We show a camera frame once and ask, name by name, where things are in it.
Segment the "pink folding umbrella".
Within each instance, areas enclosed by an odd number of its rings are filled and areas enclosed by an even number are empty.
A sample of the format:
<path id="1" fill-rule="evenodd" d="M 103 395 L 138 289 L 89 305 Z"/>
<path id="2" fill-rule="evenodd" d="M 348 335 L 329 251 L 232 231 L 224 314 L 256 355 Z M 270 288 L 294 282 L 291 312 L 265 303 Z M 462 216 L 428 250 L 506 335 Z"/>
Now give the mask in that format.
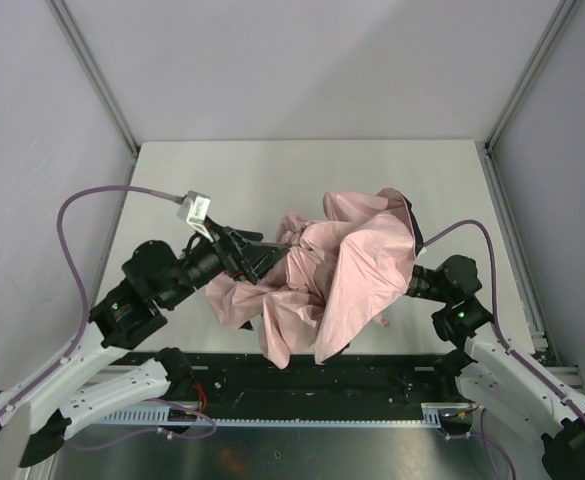
<path id="1" fill-rule="evenodd" d="M 206 288 L 220 324 L 255 317 L 261 351 L 280 369 L 312 352 L 318 364 L 341 353 L 405 295 L 421 239 L 408 199 L 393 188 L 371 195 L 328 192 L 324 219 L 289 213 L 275 240 L 288 253 L 258 284 L 217 276 Z"/>

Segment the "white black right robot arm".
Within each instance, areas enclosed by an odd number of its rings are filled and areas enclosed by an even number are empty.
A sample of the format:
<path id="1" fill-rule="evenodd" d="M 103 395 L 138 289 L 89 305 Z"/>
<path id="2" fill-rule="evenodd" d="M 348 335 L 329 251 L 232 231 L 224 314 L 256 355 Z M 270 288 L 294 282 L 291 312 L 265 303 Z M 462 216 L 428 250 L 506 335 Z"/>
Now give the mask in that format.
<path id="1" fill-rule="evenodd" d="M 455 255 L 436 269 L 416 265 L 408 296 L 441 303 L 431 316 L 437 336 L 454 348 L 438 363 L 459 394 L 480 404 L 543 450 L 552 479 L 585 479 L 585 395 L 497 331 L 478 300 L 474 260 Z"/>

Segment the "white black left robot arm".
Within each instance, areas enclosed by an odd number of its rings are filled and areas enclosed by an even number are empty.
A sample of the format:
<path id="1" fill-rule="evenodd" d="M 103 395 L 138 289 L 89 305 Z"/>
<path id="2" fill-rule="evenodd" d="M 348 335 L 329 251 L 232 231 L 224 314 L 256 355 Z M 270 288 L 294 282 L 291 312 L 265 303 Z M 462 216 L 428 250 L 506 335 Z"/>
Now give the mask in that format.
<path id="1" fill-rule="evenodd" d="M 86 383 L 163 328 L 165 311 L 218 276 L 256 285 L 289 250 L 258 232 L 211 220 L 204 226 L 206 233 L 195 233 L 181 254 L 159 240 L 138 246 L 122 266 L 123 280 L 86 313 L 68 343 L 21 383 L 0 391 L 0 436 L 22 412 L 28 414 L 17 467 L 41 463 L 83 428 L 121 408 L 189 390 L 192 367 L 175 347 L 161 350 L 128 377 Z"/>

